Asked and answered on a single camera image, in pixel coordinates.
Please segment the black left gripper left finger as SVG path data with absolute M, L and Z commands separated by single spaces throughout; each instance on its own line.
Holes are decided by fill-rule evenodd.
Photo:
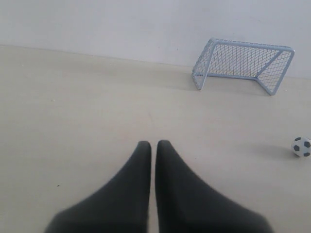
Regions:
M 119 172 L 102 188 L 58 213 L 47 233 L 146 233 L 151 185 L 151 145 L 138 142 Z

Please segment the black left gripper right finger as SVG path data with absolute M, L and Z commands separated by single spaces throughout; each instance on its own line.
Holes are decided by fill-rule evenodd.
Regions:
M 268 221 L 214 190 L 170 141 L 157 144 L 155 194 L 161 233 L 269 233 Z

